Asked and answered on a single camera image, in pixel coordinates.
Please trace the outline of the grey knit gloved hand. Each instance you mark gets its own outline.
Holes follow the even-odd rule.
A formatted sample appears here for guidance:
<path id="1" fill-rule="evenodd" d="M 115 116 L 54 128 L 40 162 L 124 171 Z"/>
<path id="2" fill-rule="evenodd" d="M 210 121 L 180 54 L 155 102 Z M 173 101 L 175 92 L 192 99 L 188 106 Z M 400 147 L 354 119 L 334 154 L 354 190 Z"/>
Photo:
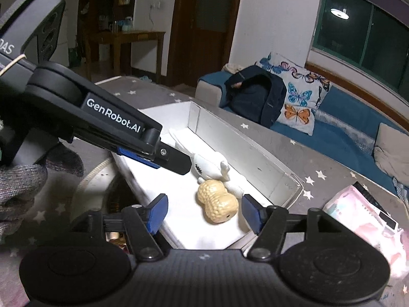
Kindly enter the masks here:
<path id="1" fill-rule="evenodd" d="M 1 242 L 13 235 L 48 179 L 48 170 L 81 177 L 80 156 L 42 130 L 18 132 L 1 123 Z"/>

